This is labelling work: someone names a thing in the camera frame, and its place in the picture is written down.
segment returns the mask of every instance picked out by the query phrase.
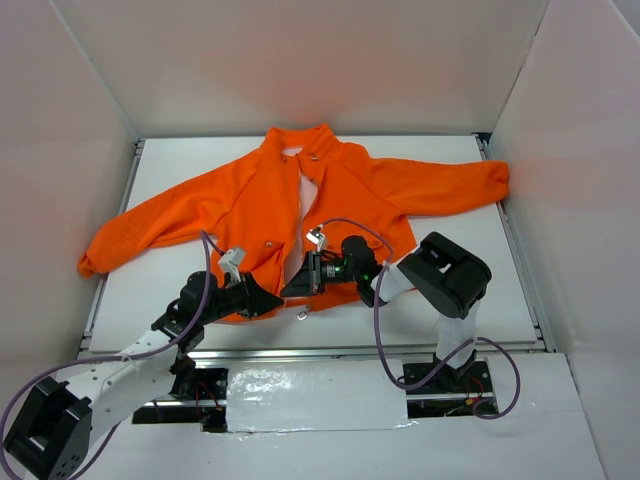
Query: jacket sleeve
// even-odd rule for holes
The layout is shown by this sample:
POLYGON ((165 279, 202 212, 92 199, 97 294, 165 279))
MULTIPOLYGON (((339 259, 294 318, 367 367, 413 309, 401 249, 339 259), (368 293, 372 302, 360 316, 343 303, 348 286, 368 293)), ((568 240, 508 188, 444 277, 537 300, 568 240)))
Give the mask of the jacket sleeve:
POLYGON ((244 157, 187 180, 119 215, 98 231, 78 262, 84 277, 107 273, 149 247, 187 242, 201 229, 216 233, 258 168, 244 157))
POLYGON ((442 165, 373 159, 366 182, 407 215, 451 215, 503 199, 509 193, 504 162, 442 165))

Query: white cardboard wall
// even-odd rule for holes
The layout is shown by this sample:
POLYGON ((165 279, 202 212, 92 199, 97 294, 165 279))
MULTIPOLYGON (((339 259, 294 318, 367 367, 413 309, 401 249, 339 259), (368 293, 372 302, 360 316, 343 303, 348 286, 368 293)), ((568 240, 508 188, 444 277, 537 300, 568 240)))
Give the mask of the white cardboard wall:
POLYGON ((491 140, 610 480, 640 469, 639 85, 640 39, 610 0, 552 0, 491 140))
POLYGON ((640 2, 638 0, 613 0, 629 25, 640 35, 640 2))
POLYGON ((4 408, 77 348, 96 283, 75 263, 117 211, 134 142, 51 5, 2 0, 0 10, 4 408))
POLYGON ((57 0, 142 136, 490 131, 548 0, 57 0))

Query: purple cable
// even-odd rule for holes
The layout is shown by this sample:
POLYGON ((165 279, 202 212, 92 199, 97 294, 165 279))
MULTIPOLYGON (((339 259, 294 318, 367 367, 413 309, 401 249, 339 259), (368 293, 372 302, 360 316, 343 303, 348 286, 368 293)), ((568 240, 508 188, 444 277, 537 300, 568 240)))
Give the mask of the purple cable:
POLYGON ((218 255, 223 256, 224 255, 224 250, 222 250, 220 247, 218 247, 216 245, 216 242, 214 242, 213 240, 211 240, 211 237, 209 237, 209 235, 206 236, 207 237, 207 242, 209 242, 209 245, 211 245, 211 248, 213 248, 218 255))
MULTIPOLYGON (((375 294, 374 294, 374 297, 373 297, 373 330, 374 330, 374 334, 375 334, 375 337, 376 337, 376 348, 378 350, 378 356, 380 357, 380 362, 382 363, 382 368, 384 369, 385 373, 387 374, 387 377, 389 377, 389 380, 391 380, 391 382, 396 387, 401 388, 402 390, 405 390, 407 392, 410 392, 410 391, 413 391, 413 390, 417 390, 417 389, 423 387, 429 381, 431 381, 433 379, 433 377, 435 377, 440 370, 442 370, 444 368, 444 366, 447 364, 447 362, 449 360, 451 360, 456 354, 458 354, 464 348, 466 348, 469 345, 471 345, 472 343, 474 343, 474 339, 470 338, 469 340, 465 341, 459 347, 456 347, 451 353, 449 353, 449 355, 444 357, 440 361, 440 363, 438 363, 438 365, 436 365, 436 367, 433 370, 431 370, 424 378, 422 378, 421 380, 417 381, 416 383, 412 383, 411 385, 407 385, 405 383, 402 383, 402 382, 398 381, 396 379, 395 375, 393 374, 393 372, 391 371, 391 368, 389 367, 389 363, 387 362, 387 358, 386 358, 385 353, 384 353, 384 345, 382 345, 382 334, 381 334, 381 331, 380 331, 380 287, 382 285, 382 279, 384 278, 384 274, 389 270, 389 265, 391 264, 391 261, 393 260, 393 255, 394 255, 393 247, 391 247, 389 242, 387 242, 379 233, 374 232, 369 227, 367 227, 367 226, 365 226, 365 225, 363 225, 363 224, 361 224, 359 222, 356 222, 355 220, 350 220, 348 218, 342 218, 342 217, 336 217, 336 218, 331 218, 330 220, 327 220, 326 222, 323 223, 323 225, 327 225, 327 224, 333 223, 333 222, 346 222, 346 223, 350 223, 352 225, 355 225, 357 227, 360 227, 361 229, 365 230, 366 232, 369 232, 371 235, 373 235, 378 240, 380 240, 387 247, 387 249, 389 250, 389 256, 385 260, 385 262, 384 262, 384 264, 382 266, 382 270, 380 271, 380 274, 378 275, 378 281, 376 282, 375 294)), ((497 344, 493 340, 490 340, 490 339, 488 339, 486 337, 478 337, 478 340, 483 342, 483 343, 488 343, 489 345, 495 347, 500 353, 502 353, 507 358, 509 363, 511 364, 511 367, 513 368, 513 372, 514 372, 515 377, 516 377, 516 392, 515 392, 515 394, 513 396, 513 400, 511 401, 509 406, 507 408, 505 408, 502 412, 500 412, 500 413, 498 413, 496 415, 480 415, 477 412, 477 409, 478 409, 478 407, 480 405, 482 405, 483 403, 487 403, 487 402, 491 401, 491 399, 489 399, 489 398, 481 399, 481 400, 477 401, 476 403, 473 404, 473 407, 471 408, 471 411, 473 412, 473 414, 477 418, 480 418, 480 419, 483 419, 483 420, 497 420, 498 418, 502 418, 505 415, 508 415, 509 412, 511 412, 514 409, 514 407, 516 406, 516 404, 518 403, 518 399, 520 398, 520 390, 521 390, 520 371, 518 370, 518 366, 516 365, 516 362, 513 360, 513 357, 511 357, 511 355, 509 355, 509 352, 507 352, 499 344, 497 344)))
MULTIPOLYGON (((5 428, 7 426, 7 421, 9 419, 9 414, 11 413, 11 410, 13 410, 13 408, 16 405, 16 403, 18 403, 18 400, 20 399, 20 397, 22 397, 22 395, 24 395, 31 387, 33 387, 40 380, 42 380, 42 379, 44 379, 44 378, 46 378, 46 377, 48 377, 50 375, 53 375, 54 373, 59 372, 60 370, 64 370, 65 368, 69 368, 69 367, 75 367, 76 365, 86 365, 86 364, 90 364, 90 363, 102 363, 102 362, 123 362, 123 361, 129 361, 129 360, 142 360, 144 358, 149 358, 149 357, 152 357, 154 355, 162 353, 162 352, 168 350, 169 348, 173 347, 175 344, 180 342, 187 335, 187 333, 189 333, 189 330, 191 330, 195 326, 195 324, 198 321, 198 318, 200 318, 200 315, 202 315, 202 311, 204 310, 204 306, 207 303, 207 295, 209 293, 209 282, 210 282, 210 277, 211 277, 211 273, 210 273, 211 272, 211 257, 210 257, 210 254, 209 254, 209 246, 207 245, 207 242, 212 242, 212 240, 209 238, 209 236, 206 234, 206 232, 204 230, 200 231, 200 239, 202 240, 202 245, 204 247, 206 272, 207 272, 207 275, 205 276, 205 279, 204 279, 204 292, 202 293, 202 298, 200 299, 200 304, 198 305, 198 309, 196 310, 196 313, 193 315, 193 318, 187 324, 186 328, 182 331, 182 333, 180 333, 180 335, 178 335, 176 338, 174 338, 173 340, 168 342, 166 345, 163 345, 162 347, 156 348, 155 350, 150 350, 148 352, 138 353, 138 354, 135 354, 135 355, 129 355, 129 356, 124 356, 124 357, 120 356, 120 355, 101 355, 101 356, 97 356, 97 357, 83 358, 83 359, 80 359, 80 360, 73 360, 71 362, 67 362, 67 363, 64 363, 62 365, 58 365, 57 367, 53 367, 53 368, 48 369, 45 372, 42 372, 41 374, 39 374, 36 377, 34 377, 31 380, 29 380, 18 391, 18 393, 16 393, 13 396, 13 398, 7 404, 7 407, 5 408, 4 412, 2 413, 2 418, 0 418, 0 435, 2 435, 2 438, 4 438, 4 431, 5 431, 5 428)), ((107 446, 107 443, 109 442, 109 440, 111 440, 111 437, 115 433, 116 427, 117 427, 117 425, 114 426, 109 431, 109 434, 105 438, 104 442, 102 443, 102 445, 100 446, 100 448, 98 449, 96 454, 89 461, 89 463, 85 467, 83 467, 81 470, 79 470, 76 473, 76 475, 74 475, 73 477, 70 477, 69 480, 76 480, 81 475, 83 475, 89 469, 89 467, 91 465, 93 465, 95 463, 95 461, 98 459, 98 457, 104 451, 104 449, 107 446)), ((5 473, 7 474, 7 476, 11 480, 22 480, 11 469, 11 466, 9 465, 9 462, 7 461, 7 456, 6 456, 6 453, 4 451, 4 448, 0 449, 0 466, 2 466, 2 469, 5 471, 5 473)))
POLYGON ((160 409, 160 405, 155 400, 151 400, 153 404, 153 409, 156 411, 156 417, 158 418, 159 423, 164 423, 164 419, 162 418, 162 410, 160 409))

